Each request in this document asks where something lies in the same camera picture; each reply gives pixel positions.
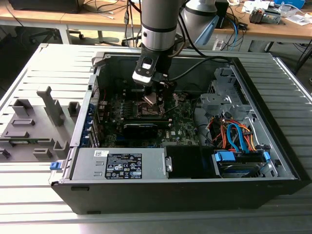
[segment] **office chair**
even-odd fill
[[[79,34],[79,39],[80,39],[80,40],[84,39],[84,35],[81,34],[80,31],[69,30],[69,33]],[[30,43],[31,43],[31,44],[36,44],[36,43],[37,43],[37,40],[36,40],[35,38],[36,38],[36,37],[40,37],[40,36],[46,36],[45,39],[43,39],[42,43],[47,43],[51,37],[53,37],[54,40],[57,40],[58,38],[59,38],[59,39],[61,38],[58,29],[47,28],[47,30],[44,31],[44,32],[35,33],[35,34],[30,35],[30,37],[29,37]]]

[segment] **green circuit board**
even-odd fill
[[[105,106],[102,120],[104,138],[101,147],[118,148],[163,148],[166,145],[198,145],[191,118],[191,101],[182,98],[164,102],[163,111],[147,108],[146,103],[125,100],[122,96],[112,97]],[[126,138],[123,126],[127,122],[151,123],[158,125],[156,136],[150,139]]]

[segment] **sticker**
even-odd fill
[[[142,154],[109,154],[107,152],[107,179],[142,179]]]
[[[28,141],[10,141],[12,144],[29,144]]]
[[[108,150],[95,150],[94,157],[107,157],[108,152]]]

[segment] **black computer case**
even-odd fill
[[[14,10],[78,13],[84,0],[9,0]]]

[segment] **wooden desk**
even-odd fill
[[[254,24],[249,22],[249,15],[241,12],[242,6],[232,7],[234,15],[239,19],[239,22],[248,24],[248,30],[246,35],[248,36],[257,36],[257,37],[283,37],[283,38],[300,38],[300,39],[311,39],[312,38],[312,24],[306,24],[300,26],[296,23],[293,23],[285,18],[282,18],[279,24]],[[311,10],[312,7],[307,7],[305,10]],[[216,32],[222,33],[233,33],[233,29],[230,26],[227,26],[225,29],[215,29]]]
[[[107,3],[114,3],[114,0],[97,0],[97,5]],[[85,9],[79,14],[65,14],[55,12],[40,12],[40,11],[16,11],[12,8],[8,0],[0,0],[0,25],[14,25],[20,24],[12,17],[7,11],[4,4],[7,4],[9,10],[14,16],[27,27],[42,27],[42,28],[57,28],[60,30],[63,43],[70,44],[68,29],[85,29],[85,30],[97,30],[101,31],[117,31],[123,32],[125,28],[124,24],[124,8],[114,10],[114,19],[109,19],[98,13],[88,12]],[[126,2],[120,0],[118,3],[110,6],[105,6],[102,10],[111,10],[118,6],[125,5]],[[86,6],[90,11],[95,11],[94,3]],[[232,7],[235,16],[240,19],[240,22],[248,24],[248,30],[244,36],[244,42],[242,46],[243,51],[247,51],[252,40],[263,41],[280,41],[289,43],[307,43],[312,38],[312,26],[311,24],[300,26],[292,23],[286,19],[282,19],[281,24],[252,24],[249,22],[249,14],[241,13],[240,7]],[[133,9],[133,21],[135,32],[140,29],[140,15]],[[215,29],[210,44],[207,49],[212,48],[212,44],[215,39],[228,40],[229,36],[233,33],[233,29],[228,24],[223,29]]]
[[[97,6],[102,4],[109,4],[115,1],[97,1]],[[119,6],[126,6],[126,2],[119,1],[118,3],[110,6],[105,6],[101,8],[101,11],[110,11]],[[89,11],[96,11],[94,3],[91,3],[85,6]],[[114,19],[109,19],[104,17],[98,13],[89,12],[85,9],[82,9],[79,14],[64,14],[61,18],[60,22],[64,24],[78,24],[78,25],[91,25],[91,26],[105,26],[105,27],[121,27],[124,28],[124,16],[125,16],[125,8],[120,8],[114,10],[113,15],[105,14],[108,16],[114,17]],[[133,15],[133,25],[135,28],[141,27],[140,14],[132,8]]]

